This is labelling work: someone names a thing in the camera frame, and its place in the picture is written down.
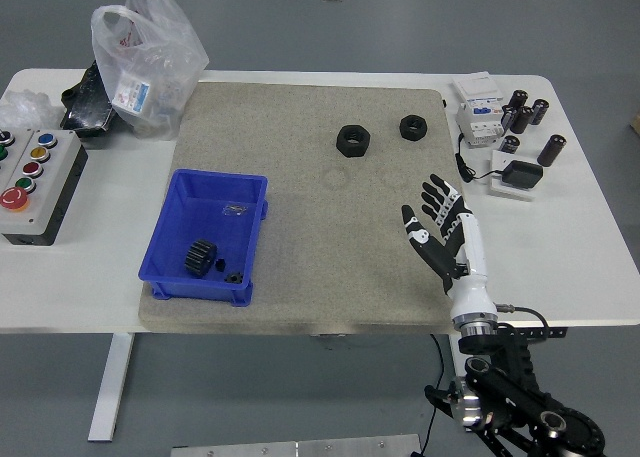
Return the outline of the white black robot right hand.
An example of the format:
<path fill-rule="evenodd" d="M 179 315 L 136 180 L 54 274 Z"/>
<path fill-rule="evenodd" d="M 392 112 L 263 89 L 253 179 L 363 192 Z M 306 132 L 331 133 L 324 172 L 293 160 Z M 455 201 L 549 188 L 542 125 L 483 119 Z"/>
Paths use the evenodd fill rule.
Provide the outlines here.
<path fill-rule="evenodd" d="M 409 205 L 401 208 L 409 243 L 442 279 L 452 301 L 450 317 L 462 336 L 496 332 L 497 308 L 487 291 L 488 272 L 478 220 L 463 196 L 448 182 L 432 174 L 422 184 L 422 211 L 438 227 L 435 237 Z"/>

